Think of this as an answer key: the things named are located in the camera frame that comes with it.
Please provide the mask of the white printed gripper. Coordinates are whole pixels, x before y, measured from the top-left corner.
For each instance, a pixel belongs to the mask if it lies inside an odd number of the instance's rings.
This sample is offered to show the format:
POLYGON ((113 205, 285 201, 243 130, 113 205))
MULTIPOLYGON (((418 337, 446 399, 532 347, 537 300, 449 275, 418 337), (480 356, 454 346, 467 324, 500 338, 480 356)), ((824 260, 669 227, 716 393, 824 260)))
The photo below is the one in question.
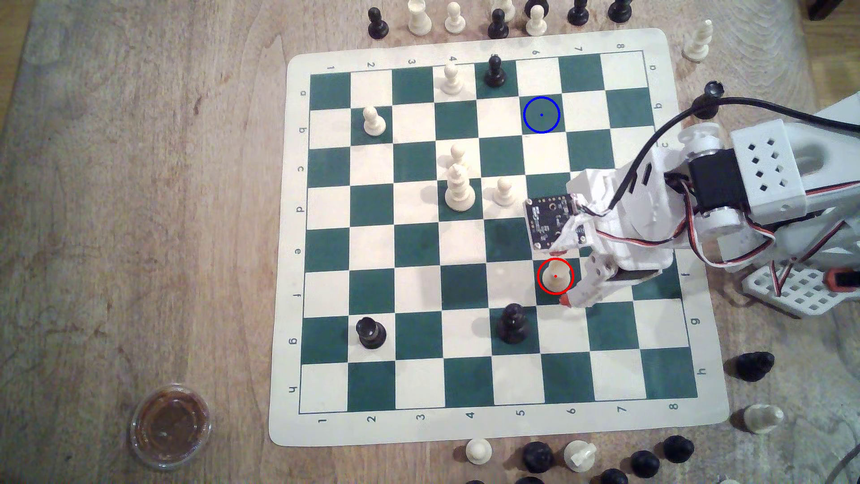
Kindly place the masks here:
POLYGON ((583 264, 583 279, 561 295, 561 305, 591 307, 618 291, 618 281, 646 280, 672 264, 680 242, 670 238, 684 220, 684 202, 664 175, 680 165, 679 150, 653 147, 610 213, 577 215, 564 225, 555 218, 542 227, 539 258, 575 257, 580 248, 592 249, 583 264))

